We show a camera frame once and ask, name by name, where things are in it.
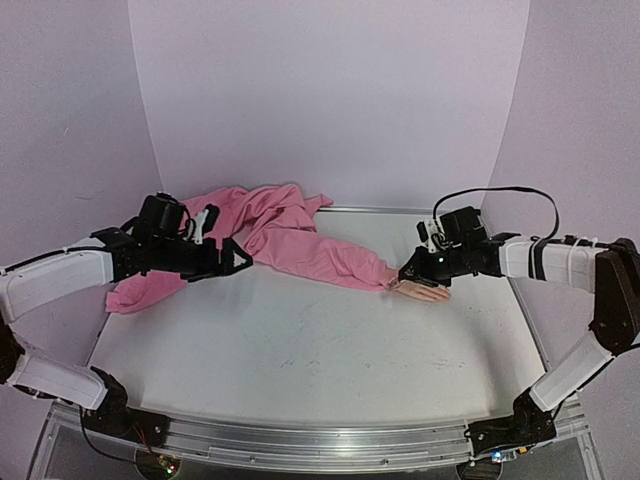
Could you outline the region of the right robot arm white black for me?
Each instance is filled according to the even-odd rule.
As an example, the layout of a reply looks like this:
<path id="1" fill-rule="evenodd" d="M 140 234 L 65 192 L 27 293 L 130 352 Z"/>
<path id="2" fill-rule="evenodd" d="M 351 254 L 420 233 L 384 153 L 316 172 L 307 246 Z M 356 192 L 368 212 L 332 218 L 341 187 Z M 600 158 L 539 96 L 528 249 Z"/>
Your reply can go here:
<path id="1" fill-rule="evenodd" d="M 638 348 L 639 252 L 632 240 L 490 235 L 473 207 L 422 221 L 417 231 L 421 243 L 399 270 L 401 281 L 448 287 L 452 279 L 466 275 L 524 278 L 563 284 L 594 297 L 586 333 L 515 398 L 512 414 L 468 426 L 465 435 L 473 456 L 497 456 L 554 439 L 563 402 L 617 357 Z"/>

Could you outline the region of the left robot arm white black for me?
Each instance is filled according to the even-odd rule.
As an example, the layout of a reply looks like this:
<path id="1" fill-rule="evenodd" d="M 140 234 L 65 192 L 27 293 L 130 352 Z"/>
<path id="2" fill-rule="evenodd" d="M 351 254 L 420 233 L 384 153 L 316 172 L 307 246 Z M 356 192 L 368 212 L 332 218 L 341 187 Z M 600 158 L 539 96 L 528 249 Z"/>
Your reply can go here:
<path id="1" fill-rule="evenodd" d="M 252 266 L 234 239 L 208 237 L 219 216 L 208 204 L 191 215 L 166 193 L 149 195 L 137 216 L 59 250 L 1 270 L 1 382 L 36 397 L 94 411 L 116 437 L 131 433 L 133 411 L 124 387 L 95 368 L 64 364 L 20 338 L 12 323 L 27 313 L 76 292 L 117 283 L 152 271 L 176 273 L 189 283 L 228 277 Z"/>

